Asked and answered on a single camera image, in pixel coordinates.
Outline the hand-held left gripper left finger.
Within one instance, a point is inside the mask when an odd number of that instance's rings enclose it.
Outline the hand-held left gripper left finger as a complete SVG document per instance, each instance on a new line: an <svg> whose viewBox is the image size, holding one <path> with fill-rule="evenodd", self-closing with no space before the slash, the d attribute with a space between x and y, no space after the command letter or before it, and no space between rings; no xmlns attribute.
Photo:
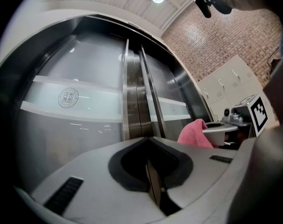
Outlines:
<svg viewBox="0 0 283 224"><path fill-rule="evenodd" d="M140 138L85 152L46 177L31 193L45 204L71 176L83 183L63 217L80 224L148 224L165 218L145 192L124 189L109 174L108 162L116 152Z"/></svg>

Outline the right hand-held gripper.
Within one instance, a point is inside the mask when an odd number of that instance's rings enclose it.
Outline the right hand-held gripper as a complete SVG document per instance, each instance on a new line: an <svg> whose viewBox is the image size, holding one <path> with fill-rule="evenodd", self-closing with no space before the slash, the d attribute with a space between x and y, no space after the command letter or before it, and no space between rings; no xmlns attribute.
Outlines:
<svg viewBox="0 0 283 224"><path fill-rule="evenodd" d="M245 97L233 107L226 108L221 121L205 123L207 128L203 129L204 136L213 146L226 145L226 133L237 131L238 127L250 126L253 136L258 137L268 122L260 93Z"/></svg>

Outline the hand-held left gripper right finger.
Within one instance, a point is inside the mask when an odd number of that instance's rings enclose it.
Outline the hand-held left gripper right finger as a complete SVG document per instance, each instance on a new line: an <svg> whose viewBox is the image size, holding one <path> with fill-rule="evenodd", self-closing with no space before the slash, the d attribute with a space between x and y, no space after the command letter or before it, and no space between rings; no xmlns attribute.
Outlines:
<svg viewBox="0 0 283 224"><path fill-rule="evenodd" d="M233 198L248 167L255 139L242 142L238 150L190 146L155 137L189 155L193 171L180 187L168 190L181 210L155 224L225 224Z"/></svg>

